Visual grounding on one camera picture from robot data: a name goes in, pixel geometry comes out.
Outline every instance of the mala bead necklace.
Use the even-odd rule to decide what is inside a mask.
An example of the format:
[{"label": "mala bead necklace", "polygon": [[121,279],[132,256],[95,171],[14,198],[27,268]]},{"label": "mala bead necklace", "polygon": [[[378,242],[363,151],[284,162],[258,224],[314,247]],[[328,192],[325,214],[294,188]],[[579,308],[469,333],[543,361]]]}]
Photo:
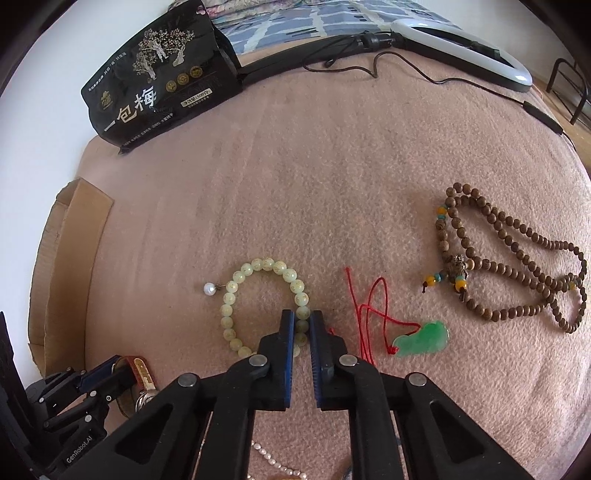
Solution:
[{"label": "mala bead necklace", "polygon": [[215,292],[220,290],[222,287],[226,287],[226,294],[223,296],[223,305],[220,308],[222,314],[221,325],[224,329],[223,337],[224,340],[229,342],[229,346],[232,350],[238,353],[240,358],[246,358],[253,355],[252,349],[245,346],[242,340],[236,337],[236,330],[234,327],[234,320],[232,320],[232,313],[234,311],[232,305],[236,302],[236,292],[238,291],[238,285],[243,283],[247,277],[250,277],[253,272],[264,270],[266,272],[273,271],[277,275],[281,275],[290,285],[290,290],[295,294],[294,301],[298,306],[295,311],[298,321],[295,323],[295,335],[294,335],[294,357],[300,354],[300,347],[304,346],[308,338],[306,332],[310,328],[308,324],[308,318],[310,317],[310,308],[307,306],[310,301],[308,294],[304,292],[304,282],[297,278],[297,272],[293,268],[288,268],[285,262],[274,261],[272,258],[266,258],[261,260],[255,258],[250,263],[245,263],[240,267],[240,270],[234,272],[232,280],[225,285],[215,285],[213,283],[206,283],[203,286],[205,295],[214,295]]},{"label": "mala bead necklace", "polygon": [[[546,237],[534,232],[531,227],[521,222],[521,220],[507,215],[498,207],[492,206],[480,195],[478,189],[473,189],[468,184],[461,185],[460,183],[455,183],[453,187],[449,187],[446,190],[446,195],[445,205],[437,209],[437,220],[435,222],[439,248],[446,267],[439,273],[430,275],[425,279],[425,282],[423,282],[423,292],[427,287],[433,286],[448,278],[459,294],[460,301],[466,305],[468,310],[476,313],[485,320],[492,320],[493,322],[506,320],[507,318],[514,319],[516,317],[538,315],[549,305],[559,328],[566,333],[574,333],[583,321],[585,309],[587,308],[587,294],[583,287],[583,280],[587,274],[587,261],[584,259],[583,252],[580,251],[579,247],[567,241],[548,240]],[[460,206],[471,206],[480,211],[486,217],[488,223],[496,230],[499,239],[511,249],[517,260],[523,263],[527,271],[520,271],[509,265],[503,265],[503,263],[497,263],[488,258],[479,257],[459,217],[458,208]],[[465,256],[451,255],[449,253],[450,239],[446,230],[447,217],[452,219],[452,227],[460,239],[462,248],[465,250]],[[515,230],[513,232],[514,235],[520,233],[529,238],[533,243],[541,245],[546,250],[568,250],[572,252],[581,263],[579,274],[568,273],[564,276],[553,278],[542,272],[538,264],[523,251],[520,244],[511,235],[511,228]],[[467,287],[468,272],[476,270],[488,270],[515,280],[524,287],[535,290],[540,294],[540,299],[535,304],[517,305],[510,309],[492,310],[486,308],[469,296]],[[579,289],[582,302],[574,322],[570,322],[562,316],[555,297],[558,293],[566,293],[569,290],[575,290],[577,288]]]}]

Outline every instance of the wooden floor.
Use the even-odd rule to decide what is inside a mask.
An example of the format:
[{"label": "wooden floor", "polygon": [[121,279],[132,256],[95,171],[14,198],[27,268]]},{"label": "wooden floor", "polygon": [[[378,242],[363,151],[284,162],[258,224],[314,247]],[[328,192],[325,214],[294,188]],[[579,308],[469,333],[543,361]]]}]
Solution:
[{"label": "wooden floor", "polygon": [[577,153],[583,165],[587,169],[587,173],[591,177],[591,130],[585,127],[580,121],[574,125],[570,124],[570,117],[568,110],[564,107],[562,102],[553,93],[546,92],[546,84],[541,80],[534,80],[534,84],[544,96],[544,103],[552,110],[552,113],[559,121],[565,133],[571,138]]}]

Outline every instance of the blue patterned cloth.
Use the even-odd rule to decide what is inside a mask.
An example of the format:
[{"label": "blue patterned cloth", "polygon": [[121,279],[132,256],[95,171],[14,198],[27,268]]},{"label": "blue patterned cloth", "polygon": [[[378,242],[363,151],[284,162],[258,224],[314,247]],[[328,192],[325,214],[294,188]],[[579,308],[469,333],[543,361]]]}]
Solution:
[{"label": "blue patterned cloth", "polygon": [[237,54],[249,53],[301,38],[329,37],[389,30],[400,18],[418,18],[453,25],[449,20],[409,0],[331,0],[240,20],[236,24],[216,19]]}]

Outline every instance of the red string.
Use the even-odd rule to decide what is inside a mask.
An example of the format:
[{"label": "red string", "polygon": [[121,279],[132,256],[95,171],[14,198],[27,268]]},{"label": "red string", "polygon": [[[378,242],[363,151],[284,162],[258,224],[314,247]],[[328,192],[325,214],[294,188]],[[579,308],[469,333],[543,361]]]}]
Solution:
[{"label": "red string", "polygon": [[[384,321],[382,324],[382,335],[384,336],[384,345],[386,347],[386,351],[390,355],[395,355],[398,351],[398,347],[391,346],[388,343],[388,338],[386,336],[386,322],[396,323],[397,325],[403,326],[412,326],[415,327],[415,330],[407,333],[406,335],[412,335],[413,333],[417,333],[421,328],[419,323],[414,322],[401,322],[395,318],[388,316],[388,284],[386,283],[386,279],[383,277],[379,277],[371,287],[369,291],[368,301],[367,303],[362,303],[361,305],[357,304],[357,299],[355,298],[355,292],[353,290],[353,282],[351,280],[351,269],[349,267],[345,268],[345,272],[347,273],[347,282],[349,284],[349,292],[351,294],[351,298],[353,299],[353,306],[355,308],[355,316],[357,317],[357,326],[359,328],[359,350],[361,352],[361,358],[366,362],[371,363],[375,366],[374,355],[371,349],[371,337],[369,335],[369,313],[377,313],[380,315]],[[384,296],[385,296],[385,308],[383,312],[373,308],[371,306],[372,297],[374,295],[374,290],[378,286],[379,283],[384,285]],[[362,322],[362,310],[365,309],[365,335],[363,334],[363,322]]]}]

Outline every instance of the pearl necklace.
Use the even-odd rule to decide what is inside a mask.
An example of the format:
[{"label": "pearl necklace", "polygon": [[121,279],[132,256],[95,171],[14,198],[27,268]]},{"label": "pearl necklace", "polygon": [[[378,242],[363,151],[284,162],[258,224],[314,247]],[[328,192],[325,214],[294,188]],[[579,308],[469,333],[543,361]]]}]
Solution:
[{"label": "pearl necklace", "polygon": [[266,258],[261,260],[255,258],[250,263],[245,263],[232,275],[230,280],[225,285],[215,285],[213,283],[206,283],[203,287],[205,295],[214,295],[215,292],[220,290],[222,287],[226,287],[226,293],[223,296],[223,305],[220,308],[222,314],[221,325],[224,329],[223,337],[224,340],[229,342],[229,346],[232,350],[238,353],[240,358],[249,357],[254,352],[250,347],[245,346],[242,340],[236,337],[236,330],[234,327],[234,320],[232,320],[232,313],[234,309],[232,305],[236,302],[236,292],[238,291],[238,285],[243,283],[247,277],[250,277],[253,272],[258,271],[273,271],[277,275],[283,276],[290,285],[290,290],[295,294],[295,304],[298,306],[295,311],[295,315],[298,317],[298,321],[295,323],[295,335],[294,335],[294,357],[300,354],[300,347],[304,346],[308,338],[306,332],[310,328],[308,324],[308,318],[310,317],[310,308],[307,306],[310,301],[308,294],[304,292],[304,282],[297,278],[297,272],[293,268],[288,268],[285,262],[274,261],[272,258]]}]

